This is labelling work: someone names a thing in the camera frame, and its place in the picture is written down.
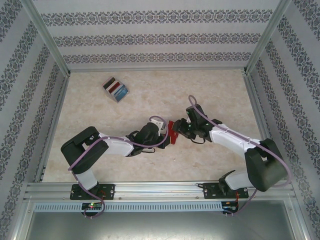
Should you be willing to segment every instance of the end effector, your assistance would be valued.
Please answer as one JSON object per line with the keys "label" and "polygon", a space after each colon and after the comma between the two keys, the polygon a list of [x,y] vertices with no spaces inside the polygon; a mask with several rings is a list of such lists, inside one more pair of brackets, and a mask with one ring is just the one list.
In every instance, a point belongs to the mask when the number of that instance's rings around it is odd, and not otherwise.
{"label": "end effector", "polygon": [[[204,114],[199,104],[195,107]],[[245,187],[255,187],[261,192],[265,192],[278,181],[287,176],[287,171],[283,165],[269,153],[263,151],[252,143],[244,141],[228,131],[223,131],[204,119],[192,106],[186,109],[188,119],[177,120],[173,125],[173,130],[190,140],[195,140],[199,136],[205,141],[221,144],[245,159],[246,171],[231,171],[219,179],[220,189],[226,193],[229,190],[236,190]],[[221,121],[213,119],[212,122],[229,128]],[[270,150],[282,159],[276,143],[267,138],[265,140],[251,139],[236,131],[238,135],[255,142]]]}

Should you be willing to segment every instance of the floor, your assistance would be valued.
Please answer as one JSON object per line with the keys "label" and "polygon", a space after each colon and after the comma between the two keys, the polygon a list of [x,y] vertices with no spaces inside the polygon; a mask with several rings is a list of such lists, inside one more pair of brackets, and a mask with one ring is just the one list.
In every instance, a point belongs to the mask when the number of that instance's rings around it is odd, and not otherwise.
{"label": "floor", "polygon": [[[110,100],[101,84],[110,76],[130,93]],[[61,146],[89,126],[111,136],[140,130],[150,116],[186,118],[194,95],[209,118],[252,138],[260,138],[240,70],[128,71],[72,73],[49,154],[44,182],[74,182]],[[192,143],[180,135],[175,145],[134,157],[103,155],[92,167],[100,182],[218,180],[245,161],[224,146]]]}

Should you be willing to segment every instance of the red object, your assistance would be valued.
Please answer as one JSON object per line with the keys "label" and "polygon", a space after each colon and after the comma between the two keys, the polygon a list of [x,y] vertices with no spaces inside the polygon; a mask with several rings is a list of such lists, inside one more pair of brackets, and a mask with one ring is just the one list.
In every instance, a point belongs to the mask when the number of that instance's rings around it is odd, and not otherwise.
{"label": "red object", "polygon": [[179,136],[179,133],[176,132],[176,131],[173,131],[172,130],[172,127],[174,126],[174,122],[173,121],[169,121],[169,124],[168,124],[168,137],[170,137],[170,143],[171,144],[175,144],[176,143],[176,140]]}
{"label": "red object", "polygon": [[116,88],[120,85],[119,82],[117,82],[112,88],[109,89],[109,93],[112,93]]}

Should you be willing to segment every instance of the patterned wallpaper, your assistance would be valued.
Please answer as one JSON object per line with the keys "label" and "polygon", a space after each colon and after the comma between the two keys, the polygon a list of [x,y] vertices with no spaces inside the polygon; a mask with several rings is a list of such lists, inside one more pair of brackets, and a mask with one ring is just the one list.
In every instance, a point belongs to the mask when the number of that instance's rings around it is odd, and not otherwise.
{"label": "patterned wallpaper", "polygon": [[244,67],[279,0],[35,0],[71,70]]}
{"label": "patterned wallpaper", "polygon": [[0,2],[0,240],[33,182],[65,81],[18,0]]}
{"label": "patterned wallpaper", "polygon": [[311,239],[320,239],[319,12],[315,0],[293,0],[251,73]]}

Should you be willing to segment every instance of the metal profile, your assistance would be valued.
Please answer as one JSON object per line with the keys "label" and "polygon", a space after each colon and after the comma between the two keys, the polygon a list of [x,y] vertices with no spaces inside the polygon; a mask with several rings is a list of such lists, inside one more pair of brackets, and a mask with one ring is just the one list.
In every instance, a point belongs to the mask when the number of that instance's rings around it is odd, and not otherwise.
{"label": "metal profile", "polygon": [[[182,182],[101,182],[102,184],[115,184],[114,199],[106,203],[122,202],[224,202],[235,199],[205,199],[203,189],[199,183],[212,183],[214,181],[182,181]],[[88,201],[70,200],[70,191],[73,183],[67,182],[38,182],[29,183],[23,201],[33,203],[82,203]],[[248,188],[251,195],[254,188]],[[266,192],[258,191],[255,200],[287,200],[295,198],[296,194],[291,184],[283,188],[272,187]]]}
{"label": "metal profile", "polygon": [[259,104],[258,95],[254,88],[254,84],[250,74],[247,74],[244,70],[242,71],[242,76],[244,79],[244,84],[246,91],[249,96],[249,100],[252,106],[253,114],[255,117],[256,124],[259,129],[259,133],[262,139],[270,138],[270,133],[267,127],[265,116],[263,114],[262,108]]}
{"label": "metal profile", "polygon": [[306,222],[302,216],[302,212],[297,199],[288,199],[284,201],[286,213],[292,228],[294,239],[311,240]]}
{"label": "metal profile", "polygon": [[236,70],[243,66],[195,66],[195,67],[112,67],[112,68],[74,68],[71,73],[89,72],[130,72],[130,71],[185,71],[185,70]]}
{"label": "metal profile", "polygon": [[33,24],[35,25],[36,29],[38,30],[42,40],[48,47],[50,53],[52,54],[54,60],[58,64],[60,70],[63,73],[64,77],[67,77],[70,73],[68,65],[60,53],[53,37],[51,36],[44,20],[42,19],[40,13],[38,12],[33,0],[21,0],[22,6],[26,10],[27,14],[31,18]]}
{"label": "metal profile", "polygon": [[81,212],[81,203],[79,202],[45,202],[36,203],[34,206],[35,213],[74,213]]}
{"label": "metal profile", "polygon": [[249,74],[252,72],[252,70],[255,68],[255,65],[257,61],[259,60],[262,52],[264,51],[267,43],[269,42],[272,34],[274,33],[275,29],[277,28],[277,25],[286,12],[289,4],[291,3],[291,0],[280,0],[278,6],[274,10],[270,21],[268,22],[266,28],[264,29],[255,49],[253,50],[253,53],[250,56],[250,59],[245,66],[246,73]]}
{"label": "metal profile", "polygon": [[62,110],[62,107],[63,107],[63,104],[64,104],[64,100],[65,100],[65,96],[66,96],[66,93],[67,93],[67,89],[68,89],[68,84],[69,84],[69,74],[66,76],[66,80],[64,81],[64,86],[62,87],[63,90],[62,90],[62,93],[61,93],[61,96],[60,96],[60,99],[59,99],[59,102],[58,102],[58,105],[57,105],[57,109],[56,109],[56,114],[55,116],[53,117],[53,120],[52,120],[52,127],[50,128],[49,130],[49,134],[48,134],[48,141],[46,143],[46,146],[44,148],[44,151],[43,151],[43,156],[42,156],[42,159],[40,160],[40,164],[39,164],[39,170],[38,172],[36,173],[36,177],[35,177],[35,182],[40,182],[42,179],[42,174],[44,174],[44,167],[46,166],[47,162],[48,162],[48,159],[49,159],[49,155],[50,155],[50,149],[51,149],[51,146],[54,142],[54,136],[55,136],[55,133],[56,133],[56,130],[57,130],[57,126],[58,126],[58,120],[59,120],[59,117],[60,117],[60,113],[61,113],[61,110]]}

